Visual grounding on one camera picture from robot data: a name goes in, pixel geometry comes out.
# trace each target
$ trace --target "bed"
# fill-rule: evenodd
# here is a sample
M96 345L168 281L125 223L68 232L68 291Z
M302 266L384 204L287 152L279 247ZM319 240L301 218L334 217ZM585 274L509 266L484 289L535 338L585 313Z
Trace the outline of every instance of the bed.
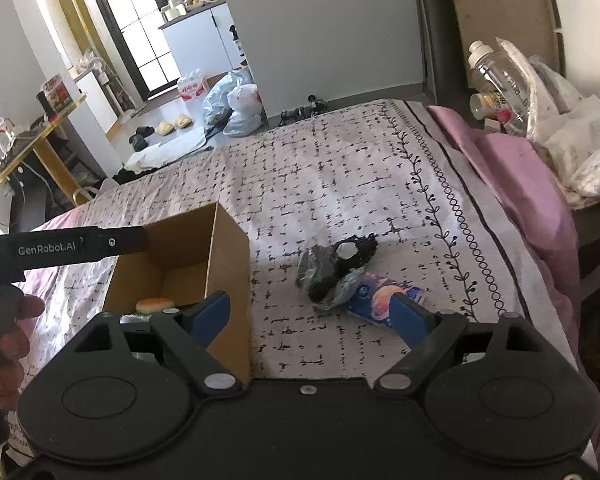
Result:
M188 158L43 228L131 226L221 203L250 238L255 376L373 380L409 351L389 329L316 317L294 285L308 244L371 233L370 270L424 288L430 310L481 322L517 312L576 367L573 222L526 140L495 137L505 143L446 108L380 100ZM100 311L114 264L28 272L22 288L47 309L30 327L25 384ZM29 456L10 417L10 446Z

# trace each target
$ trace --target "glass door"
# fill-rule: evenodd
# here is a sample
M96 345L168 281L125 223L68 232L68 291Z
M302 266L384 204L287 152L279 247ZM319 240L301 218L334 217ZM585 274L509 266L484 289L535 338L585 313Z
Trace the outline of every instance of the glass door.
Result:
M126 69L141 97L173 87L180 73L164 34L155 0L96 0Z

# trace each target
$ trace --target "purple tissue package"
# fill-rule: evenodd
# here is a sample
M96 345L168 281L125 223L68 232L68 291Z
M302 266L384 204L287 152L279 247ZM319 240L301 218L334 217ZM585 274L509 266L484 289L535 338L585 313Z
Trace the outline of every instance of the purple tissue package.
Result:
M389 300L398 292L424 306L425 293L421 288L366 272L355 295L345 304L345 307L355 316L391 327Z

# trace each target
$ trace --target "white bottle cap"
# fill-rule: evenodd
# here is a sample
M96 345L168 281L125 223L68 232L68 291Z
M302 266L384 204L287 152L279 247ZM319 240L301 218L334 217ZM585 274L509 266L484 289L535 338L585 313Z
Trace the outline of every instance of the white bottle cap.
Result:
M493 49L481 41L474 41L469 46L469 52L471 53L469 56L469 66L471 68L475 68L475 66L484 56L493 52Z

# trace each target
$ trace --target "yellow table edge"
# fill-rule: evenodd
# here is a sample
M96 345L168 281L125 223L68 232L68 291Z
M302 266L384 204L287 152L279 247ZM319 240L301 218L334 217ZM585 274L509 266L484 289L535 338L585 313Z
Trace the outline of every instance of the yellow table edge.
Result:
M68 105L64 110L62 110L58 114L58 118L55 121L50 122L45 129L42 130L39 134L36 135L35 139L32 139L29 144L16 156L7 166L0 172L0 184L2 184L7 177L13 173L16 168L22 163L24 158L32 152L33 147L42 139L46 139L52 131L54 131L60 124L69 116L71 112L73 112L79 105L81 105L85 99L87 98L87 94L82 94L78 97L74 102Z

